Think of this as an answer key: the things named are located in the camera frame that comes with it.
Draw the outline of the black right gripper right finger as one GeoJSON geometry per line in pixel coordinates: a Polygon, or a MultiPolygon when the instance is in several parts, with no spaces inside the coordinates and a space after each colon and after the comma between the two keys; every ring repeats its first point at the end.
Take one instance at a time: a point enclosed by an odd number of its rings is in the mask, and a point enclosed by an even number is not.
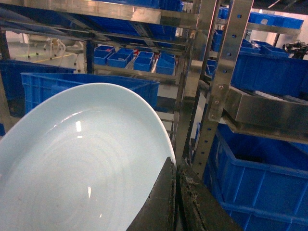
{"type": "Polygon", "coordinates": [[[184,159],[177,171],[184,224],[188,231],[242,230],[184,159]]]}

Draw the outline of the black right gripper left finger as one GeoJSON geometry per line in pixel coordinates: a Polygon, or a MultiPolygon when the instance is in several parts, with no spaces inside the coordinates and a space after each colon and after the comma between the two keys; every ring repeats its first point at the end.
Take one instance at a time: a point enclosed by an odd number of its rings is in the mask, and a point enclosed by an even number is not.
{"type": "Polygon", "coordinates": [[[152,190],[128,231],[174,230],[176,205],[176,168],[168,157],[152,190]]]}

